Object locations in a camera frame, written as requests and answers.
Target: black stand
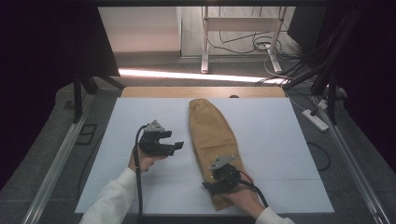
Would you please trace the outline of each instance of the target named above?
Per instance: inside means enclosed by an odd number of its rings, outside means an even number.
[[[289,90],[294,86],[306,81],[307,79],[315,75],[318,75],[317,79],[315,80],[314,84],[311,87],[311,92],[314,95],[320,95],[323,93],[323,91],[326,89],[326,86],[329,84],[329,99],[328,99],[327,113],[329,119],[332,121],[334,125],[336,124],[334,118],[335,90],[336,90],[335,88],[336,83],[335,83],[335,77],[333,71],[334,64],[341,48],[344,46],[353,27],[361,17],[361,14],[365,9],[367,3],[368,0],[365,1],[364,6],[359,5],[359,6],[354,6],[352,8],[351,14],[349,18],[347,18],[346,26],[341,31],[341,34],[338,36],[338,38],[335,40],[335,44],[332,50],[330,51],[327,60],[324,63],[320,64],[319,66],[314,68],[312,71],[306,73],[305,75],[302,75],[301,77],[292,80],[290,83],[283,85],[284,90]]]

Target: tan garment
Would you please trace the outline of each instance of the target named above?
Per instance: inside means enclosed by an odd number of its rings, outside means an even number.
[[[206,99],[190,101],[190,130],[194,154],[205,182],[214,183],[208,167],[217,156],[235,156],[231,165],[244,170],[233,130],[221,112]],[[226,208],[233,203],[220,195],[212,195],[216,209]]]

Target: power strip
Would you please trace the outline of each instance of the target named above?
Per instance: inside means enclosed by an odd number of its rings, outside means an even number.
[[[307,109],[303,112],[303,115],[309,119],[317,128],[321,131],[324,132],[329,129],[329,126],[327,126],[326,123],[324,123],[320,118],[318,118],[316,115],[312,116],[311,115],[311,110]]]

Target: white sleeve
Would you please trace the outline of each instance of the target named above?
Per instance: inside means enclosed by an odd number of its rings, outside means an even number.
[[[278,216],[270,207],[266,207],[256,219],[256,224],[294,224],[294,222],[288,217]]]
[[[131,207],[135,189],[136,174],[126,168],[117,179],[107,183],[79,223],[121,223]]]

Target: pant leg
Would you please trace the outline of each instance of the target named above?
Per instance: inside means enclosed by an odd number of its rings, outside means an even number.
[[[214,183],[208,167],[217,156],[235,156],[231,162],[238,170],[244,170],[233,130],[221,112],[206,99],[190,101],[190,130],[195,158],[205,182]],[[212,202],[220,210],[232,205],[220,195],[212,195]]]

